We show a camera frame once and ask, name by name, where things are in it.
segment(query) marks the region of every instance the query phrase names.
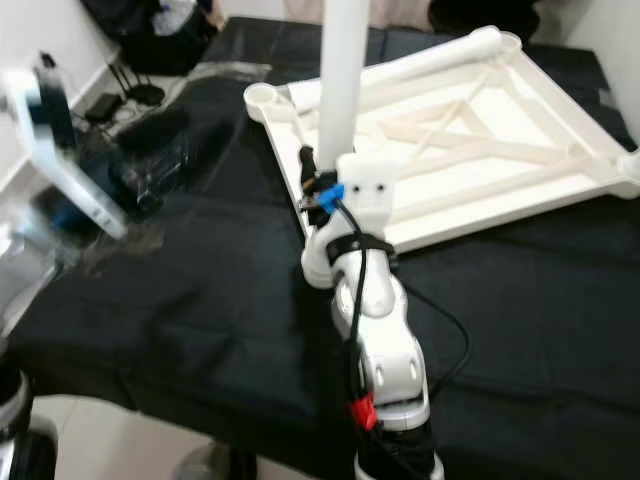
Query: blue clip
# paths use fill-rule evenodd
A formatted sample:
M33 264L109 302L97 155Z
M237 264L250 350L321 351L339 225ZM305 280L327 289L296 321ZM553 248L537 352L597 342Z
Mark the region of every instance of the blue clip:
M322 209L331 215L336 211L336 200L342 200L344 198L344 185L341 183L335 184L329 190L325 190L316 198L316 203L322 207Z

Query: white wall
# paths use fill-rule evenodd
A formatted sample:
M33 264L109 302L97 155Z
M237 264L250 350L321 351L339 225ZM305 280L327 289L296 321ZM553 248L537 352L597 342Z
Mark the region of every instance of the white wall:
M58 62L73 100L100 75L116 47L79 0L0 0L0 70L29 68L39 50ZM12 125L0 115L0 189L22 156Z
M255 17L283 20L287 9L284 0L219 0L226 17Z
M640 0L546 0L538 39L594 50L640 141Z

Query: table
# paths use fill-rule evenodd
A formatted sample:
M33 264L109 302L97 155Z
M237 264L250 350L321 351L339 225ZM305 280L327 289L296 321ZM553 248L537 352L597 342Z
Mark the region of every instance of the table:
M445 39L372 30L367 62ZM599 103L607 84L593 54L529 53L633 146L620 115ZM279 84L317 75L319 56L318 27L233 19L205 59L269 63L268 81ZM177 100L202 155L221 153L153 218L163 248L53 283L14 331L11 353L38 394L97 397L322 479L350 479L355 439L330 294L303 281L301 234L264 129L244 112L247 84L209 78ZM232 138L209 145L220 122ZM640 476L640 201L601 198L414 252L399 278L473 339L467 369L433 405L447 478ZM462 340L409 301L438 378Z

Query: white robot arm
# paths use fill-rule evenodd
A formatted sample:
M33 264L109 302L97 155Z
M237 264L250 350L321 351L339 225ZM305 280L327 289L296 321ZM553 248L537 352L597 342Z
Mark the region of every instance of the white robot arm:
M309 150L301 161L302 207L316 227L302 267L312 286L335 288L332 316L347 342L351 408L363 433L356 476L443 479L431 440L424 357L407 324L407 295L391 273L393 247L384 242L397 165L348 154L336 175L318 174ZM403 446L413 449L411 458L398 454Z

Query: black cable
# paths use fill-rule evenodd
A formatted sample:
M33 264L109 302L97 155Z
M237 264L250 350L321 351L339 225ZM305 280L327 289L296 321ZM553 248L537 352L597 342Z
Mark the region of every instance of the black cable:
M127 88L128 88L127 92L128 92L129 90L131 90L131 87L132 87L131 82L129 81L129 77L127 77L124 71L124 68L120 67L119 71L120 71L120 75L122 75L122 79L124 80L124 83L127 84Z
M358 285L356 287L356 296L353 301L353 317L351 320L351 329L349 332L349 387L351 395L360 398L366 393L364 379L360 375L360 344L358 342L358 332L360 328L360 316L362 313L362 297L364 293L364 281L367 276L367 249L364 245L363 233L357 220L342 203L342 200L336 200L336 207L344 215L345 219L353 229L360 243L360 252L362 261L360 263L360 274L358 276Z
M431 400L435 400L436 397L442 392L442 389L447 386L448 383L458 376L458 374L467 366L469 360L471 360L471 335L469 334L469 330L464 326L464 324L458 320L458 318L450 313L449 311L442 308L436 302L431 300L429 297L412 287L411 285L404 284L405 289L411 293L414 297L421 300L423 303L429 305L436 312L440 313L447 320L453 323L460 333L462 333L462 337L464 339L464 350L460 358L456 361L456 363L444 374L444 376L433 384L429 391L429 397Z
M126 97L127 96L127 89L125 88L124 83L122 83L122 79L120 78L120 75L118 75L118 71L116 70L116 67L114 67L110 63L108 64L108 66L109 66L109 70L111 71L111 75L113 75L113 78L116 79L116 81L120 85L120 88L122 89L122 93Z

